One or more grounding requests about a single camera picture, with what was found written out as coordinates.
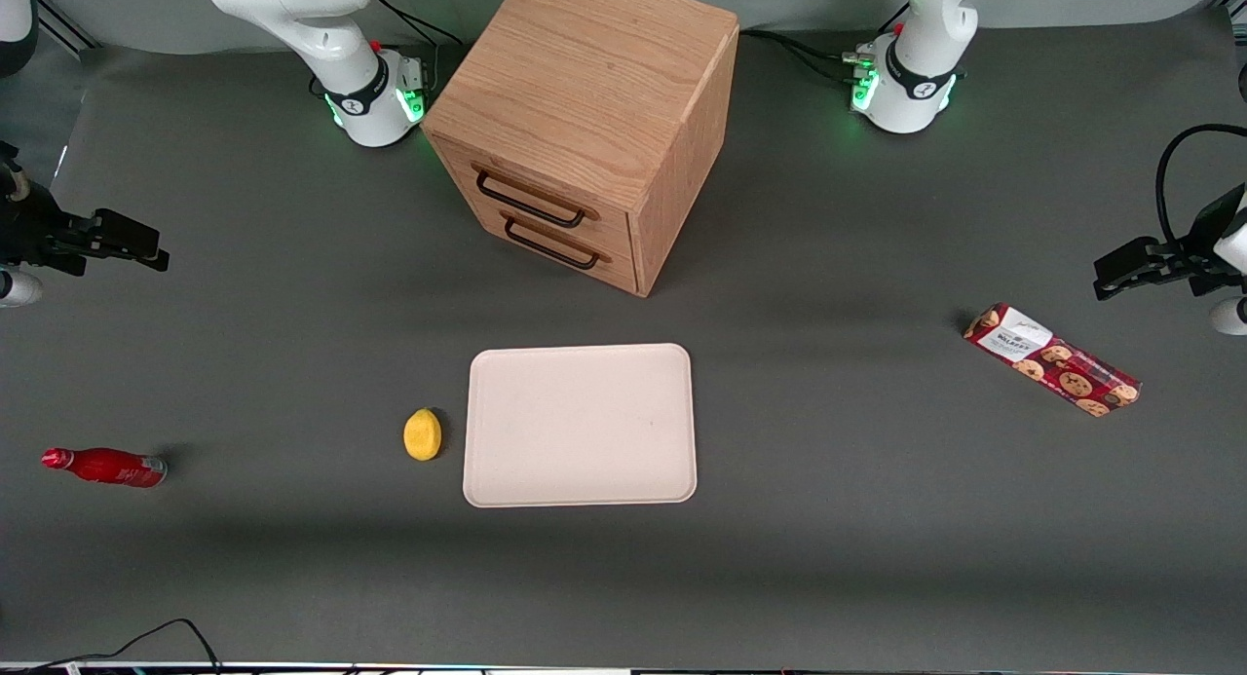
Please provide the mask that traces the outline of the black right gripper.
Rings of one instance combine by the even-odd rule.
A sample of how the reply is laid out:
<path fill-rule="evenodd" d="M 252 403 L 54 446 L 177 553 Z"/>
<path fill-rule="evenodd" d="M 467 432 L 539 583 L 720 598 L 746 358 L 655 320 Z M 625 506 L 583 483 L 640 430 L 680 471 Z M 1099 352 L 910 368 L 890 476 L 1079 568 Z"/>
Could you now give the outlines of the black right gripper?
<path fill-rule="evenodd" d="M 14 200 L 17 183 L 2 181 L 1 263 L 45 266 L 67 274 L 85 274 L 91 256 L 91 235 L 79 228 L 77 216 L 59 210 L 51 192 L 27 186 L 27 196 Z M 96 211 L 96 245 L 105 258 L 130 260 L 157 272 L 170 270 L 170 253 L 160 248 L 160 231 L 116 210 Z"/>

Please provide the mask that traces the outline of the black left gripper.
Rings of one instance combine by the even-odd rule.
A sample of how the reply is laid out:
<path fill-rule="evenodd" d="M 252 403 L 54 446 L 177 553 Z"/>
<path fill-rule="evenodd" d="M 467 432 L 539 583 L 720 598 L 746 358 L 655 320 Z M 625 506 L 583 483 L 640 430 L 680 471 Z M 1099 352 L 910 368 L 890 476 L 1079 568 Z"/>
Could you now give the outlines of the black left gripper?
<path fill-rule="evenodd" d="M 1196 274 L 1193 266 L 1202 272 Z M 1200 210 L 1183 240 L 1131 240 L 1094 262 L 1097 301 L 1125 289 L 1153 284 L 1153 279 L 1188 279 L 1193 297 L 1222 287 L 1245 292 L 1246 197 L 1245 185 Z"/>

